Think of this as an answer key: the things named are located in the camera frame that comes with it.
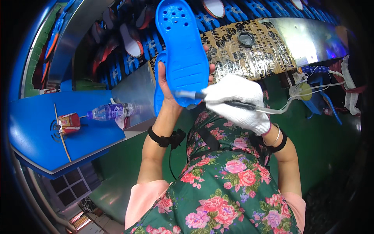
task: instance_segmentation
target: green floral fabric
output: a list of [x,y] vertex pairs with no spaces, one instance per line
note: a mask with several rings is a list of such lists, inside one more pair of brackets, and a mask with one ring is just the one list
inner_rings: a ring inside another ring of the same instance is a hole
[[223,149],[192,159],[166,194],[126,233],[300,233],[269,171],[269,153],[254,134],[208,110],[187,136],[187,156],[209,150],[197,130],[208,128]]

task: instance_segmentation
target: woman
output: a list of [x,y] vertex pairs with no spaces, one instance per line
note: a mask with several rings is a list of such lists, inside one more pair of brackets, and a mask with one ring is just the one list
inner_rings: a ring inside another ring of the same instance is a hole
[[[165,99],[152,130],[169,137],[182,107],[168,88],[164,64],[158,66]],[[234,75],[202,92],[207,109],[187,136],[188,163],[176,181],[162,180],[166,148],[147,135],[125,232],[302,233],[305,202],[292,141],[265,113],[223,103],[240,100],[263,105],[267,95],[257,83]],[[271,152],[278,159],[278,185],[267,170]]]

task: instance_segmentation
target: silver bracelet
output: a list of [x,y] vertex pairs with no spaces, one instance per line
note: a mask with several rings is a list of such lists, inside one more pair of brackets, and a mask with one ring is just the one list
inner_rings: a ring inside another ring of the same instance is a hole
[[279,136],[280,136],[280,132],[281,132],[281,129],[279,128],[279,125],[278,124],[276,124],[276,123],[273,123],[274,124],[274,126],[276,126],[277,128],[278,128],[278,136],[277,136],[277,139],[275,140],[275,142],[273,143],[273,144],[271,144],[271,145],[268,145],[268,144],[266,144],[266,142],[265,142],[265,140],[264,139],[262,139],[262,141],[264,142],[264,144],[266,145],[266,146],[269,146],[269,147],[271,147],[271,146],[273,146],[273,145],[275,145],[275,143],[277,143],[277,141],[278,141],[278,139],[279,139]]

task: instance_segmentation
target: white cotton glove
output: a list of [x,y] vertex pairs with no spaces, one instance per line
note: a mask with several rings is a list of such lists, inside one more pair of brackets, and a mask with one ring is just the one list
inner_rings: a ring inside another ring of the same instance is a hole
[[263,112],[247,110],[224,104],[224,101],[239,100],[263,107],[263,92],[261,86],[240,76],[228,74],[218,83],[210,85],[201,91],[206,95],[205,106],[231,120],[236,125],[252,130],[257,135],[267,133],[270,120]]

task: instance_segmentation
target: pink shirt sleeve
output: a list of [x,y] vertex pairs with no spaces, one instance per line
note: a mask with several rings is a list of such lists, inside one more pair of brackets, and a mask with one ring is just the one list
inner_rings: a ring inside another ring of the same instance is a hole
[[299,195],[293,192],[285,192],[282,194],[295,215],[297,226],[299,227],[301,233],[303,233],[305,227],[305,201]]
[[134,225],[146,212],[152,208],[157,199],[169,187],[165,180],[155,180],[149,183],[134,185],[131,189],[129,205],[125,215],[125,229]]

